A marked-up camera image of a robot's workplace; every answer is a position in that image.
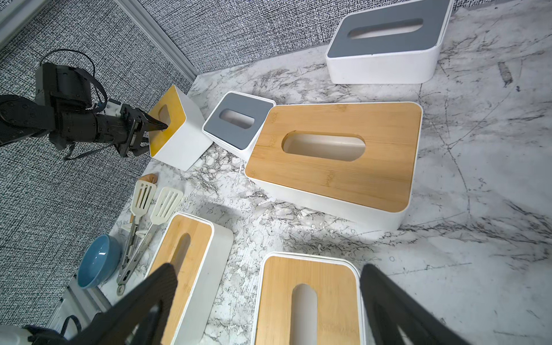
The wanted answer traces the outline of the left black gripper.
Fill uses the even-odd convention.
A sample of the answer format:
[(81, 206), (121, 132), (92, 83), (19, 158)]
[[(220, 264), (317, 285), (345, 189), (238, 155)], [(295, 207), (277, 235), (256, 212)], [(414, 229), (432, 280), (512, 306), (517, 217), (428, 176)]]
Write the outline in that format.
[(129, 153), (138, 157), (149, 151), (149, 140), (145, 132), (164, 131), (168, 125), (138, 108), (123, 103), (98, 103), (99, 139), (111, 143), (122, 158)]

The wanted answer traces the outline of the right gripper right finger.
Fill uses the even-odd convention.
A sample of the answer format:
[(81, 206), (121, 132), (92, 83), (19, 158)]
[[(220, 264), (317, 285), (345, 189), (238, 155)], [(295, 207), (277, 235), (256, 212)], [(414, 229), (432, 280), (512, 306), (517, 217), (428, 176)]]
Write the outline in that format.
[(373, 264), (361, 271), (360, 291), (376, 344), (466, 344)]

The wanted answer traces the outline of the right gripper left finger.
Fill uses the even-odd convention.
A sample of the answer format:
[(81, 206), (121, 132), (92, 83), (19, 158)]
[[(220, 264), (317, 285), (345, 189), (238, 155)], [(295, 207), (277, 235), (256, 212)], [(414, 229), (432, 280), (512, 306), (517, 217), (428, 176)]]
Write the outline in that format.
[(68, 344), (160, 344), (178, 285), (174, 267), (162, 264), (113, 308)]

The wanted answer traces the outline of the yellow lid tissue box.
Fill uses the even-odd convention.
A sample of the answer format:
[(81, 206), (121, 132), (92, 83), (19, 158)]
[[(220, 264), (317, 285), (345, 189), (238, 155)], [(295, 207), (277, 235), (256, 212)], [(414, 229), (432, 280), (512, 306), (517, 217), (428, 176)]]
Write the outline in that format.
[(149, 133), (150, 156), (182, 171), (190, 169), (213, 141), (203, 133), (201, 110), (177, 86), (171, 86), (149, 113), (168, 125)]

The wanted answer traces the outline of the large bamboo lid tissue box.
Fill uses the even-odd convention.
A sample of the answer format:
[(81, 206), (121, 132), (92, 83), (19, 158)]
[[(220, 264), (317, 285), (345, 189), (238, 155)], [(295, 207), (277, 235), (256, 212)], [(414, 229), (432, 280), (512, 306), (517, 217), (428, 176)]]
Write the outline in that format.
[(276, 106), (245, 174), (282, 201), (395, 231), (411, 201), (422, 120), (411, 101)]

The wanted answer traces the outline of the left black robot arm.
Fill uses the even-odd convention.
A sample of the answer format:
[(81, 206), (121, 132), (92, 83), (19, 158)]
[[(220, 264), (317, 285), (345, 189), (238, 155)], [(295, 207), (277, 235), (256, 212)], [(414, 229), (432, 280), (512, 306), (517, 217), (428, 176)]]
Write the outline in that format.
[(44, 63), (37, 69), (36, 86), (33, 101), (1, 96), (1, 145), (48, 136), (59, 150), (72, 150), (78, 142), (99, 143), (125, 158), (148, 151), (148, 132), (168, 128), (142, 109), (109, 99), (82, 68)]

